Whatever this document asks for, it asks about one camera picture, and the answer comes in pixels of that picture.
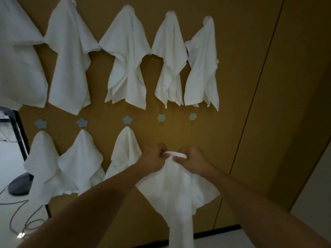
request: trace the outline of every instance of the wooden wall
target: wooden wall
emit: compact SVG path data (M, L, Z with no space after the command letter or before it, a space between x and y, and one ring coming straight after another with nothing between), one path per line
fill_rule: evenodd
M18 0L43 35L58 1ZM165 109L154 95L163 65L162 59L154 55L144 57L141 63L147 87L146 111L124 101L105 103L114 57L104 51L91 52L92 64L86 72L91 105L78 116L49 103L44 109L24 106L19 114L29 144L38 132L34 122L42 119L48 123L46 132L59 154L63 154L80 131L76 121L84 118L107 169L115 140L124 128L122 118L129 115L133 118L130 127L141 149L160 141L170 150L198 145L215 165L267 194L330 58L331 44L327 43L331 39L330 0L285 0L284 4L283 0L76 0L76 3L97 41L127 3L135 9L150 45L169 10L177 14L184 41L202 27L205 16L212 16L219 60L216 80L220 109L217 112L205 103L199 108L178 107L171 102ZM57 54L45 44L36 46L36 50L50 85ZM183 91L189 71L187 65L181 72ZM162 124L157 121L160 113L167 117ZM197 114L193 123L188 118L190 113ZM318 158L315 156L309 164ZM72 195L53 198L49 204L51 213L56 214L74 198ZM221 204L218 197L197 210L194 232L236 223L225 201ZM134 189L100 247L128 248L167 238L168 227L163 218Z

